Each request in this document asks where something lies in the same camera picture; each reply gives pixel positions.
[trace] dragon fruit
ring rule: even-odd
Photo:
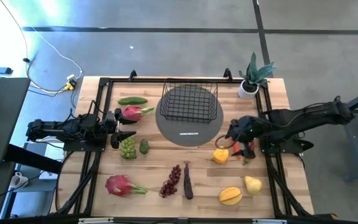
[[[148,115],[153,112],[154,107],[141,108],[138,106],[127,106],[122,114],[129,118],[134,119],[136,121],[140,120],[144,115]]]
[[[109,194],[125,197],[130,194],[146,194],[147,189],[140,185],[132,184],[125,175],[110,176],[105,187]]]

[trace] cucumber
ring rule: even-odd
[[[147,103],[147,100],[137,96],[125,97],[118,100],[119,105],[139,105],[144,103]]]

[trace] green grapes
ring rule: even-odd
[[[122,158],[135,159],[136,158],[135,136],[131,136],[131,137],[121,141],[119,148],[121,150]]]

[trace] yellow pear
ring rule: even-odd
[[[262,181],[256,178],[245,176],[244,182],[246,183],[248,193],[251,195],[259,194],[260,190],[262,189]]]

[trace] snake plant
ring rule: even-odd
[[[273,67],[273,63],[274,62],[258,69],[256,67],[256,54],[255,52],[253,52],[251,56],[251,61],[248,64],[247,73],[244,75],[242,72],[240,72],[240,76],[246,80],[246,85],[265,86],[265,84],[267,83],[267,80],[265,78],[268,77],[275,69]]]

